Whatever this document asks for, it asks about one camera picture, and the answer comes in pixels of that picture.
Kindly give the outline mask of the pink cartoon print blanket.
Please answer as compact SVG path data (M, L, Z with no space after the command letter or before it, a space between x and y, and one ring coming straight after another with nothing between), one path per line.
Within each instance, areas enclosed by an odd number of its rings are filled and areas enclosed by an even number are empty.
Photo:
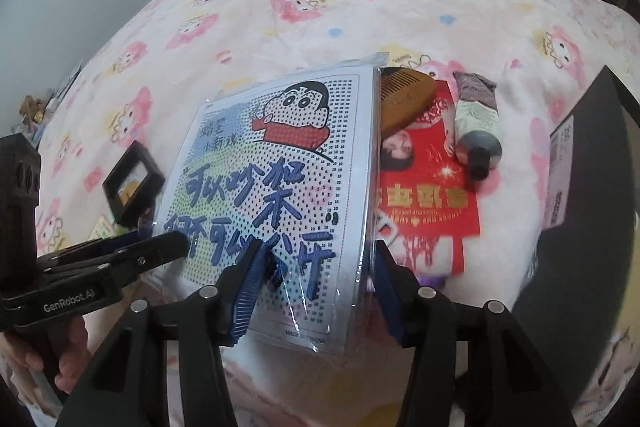
M549 132L603 67L639 89L639 26L600 0L152 0L88 62L44 134L38 251L112 220L101 182L133 139L169 170L209 98L380 51L498 83L503 160L446 289L514 303L542 228Z

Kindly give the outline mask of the hand cream tube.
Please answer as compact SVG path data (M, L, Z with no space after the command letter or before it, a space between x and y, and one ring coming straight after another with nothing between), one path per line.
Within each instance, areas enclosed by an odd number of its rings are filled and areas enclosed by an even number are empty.
M497 83L476 72L454 72L454 80L454 156L474 190L482 191L503 155Z

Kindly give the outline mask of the Shin-chan bead art kit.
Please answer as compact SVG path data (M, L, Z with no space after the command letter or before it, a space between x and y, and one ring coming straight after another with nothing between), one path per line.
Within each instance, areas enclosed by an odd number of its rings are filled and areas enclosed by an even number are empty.
M373 239L378 103L378 66L345 63L202 105L154 223L156 233L182 232L188 253L150 281L186 297L259 239L278 269L250 329L344 355L361 317Z

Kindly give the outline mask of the black storage box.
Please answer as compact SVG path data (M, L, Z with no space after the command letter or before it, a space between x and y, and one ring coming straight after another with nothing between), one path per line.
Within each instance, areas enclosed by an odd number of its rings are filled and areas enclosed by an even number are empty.
M604 355L629 279L637 191L627 117L639 104L603 67L553 132L537 270L514 306L570 404Z

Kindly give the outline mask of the red envelope packet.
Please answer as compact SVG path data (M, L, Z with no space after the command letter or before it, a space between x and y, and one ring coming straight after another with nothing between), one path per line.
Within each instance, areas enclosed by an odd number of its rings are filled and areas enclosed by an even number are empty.
M436 82L428 109L382 141L378 237L420 281L464 272L463 241L480 235L476 196L454 157L454 100Z

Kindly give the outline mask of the yellow orange printed card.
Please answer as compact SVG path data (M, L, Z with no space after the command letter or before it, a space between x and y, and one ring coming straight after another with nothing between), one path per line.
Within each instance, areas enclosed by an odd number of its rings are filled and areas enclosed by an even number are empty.
M93 239L110 239L111 237L115 237L119 234L119 227L115 225L115 223L107 219L105 216L100 216L96 223L93 225L88 239L92 241Z

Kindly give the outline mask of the black shadow box frame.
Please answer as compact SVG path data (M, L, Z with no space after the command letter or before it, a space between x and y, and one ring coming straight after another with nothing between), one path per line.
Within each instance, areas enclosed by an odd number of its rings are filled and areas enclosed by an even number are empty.
M149 150L134 140L102 183L115 222L137 228L139 219L155 205L165 177Z

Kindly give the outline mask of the wooden comb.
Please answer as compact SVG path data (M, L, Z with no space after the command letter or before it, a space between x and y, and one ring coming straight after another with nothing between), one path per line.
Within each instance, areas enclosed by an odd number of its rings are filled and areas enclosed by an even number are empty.
M436 81L424 72L385 67L381 76L381 139L405 129L425 113L437 91Z

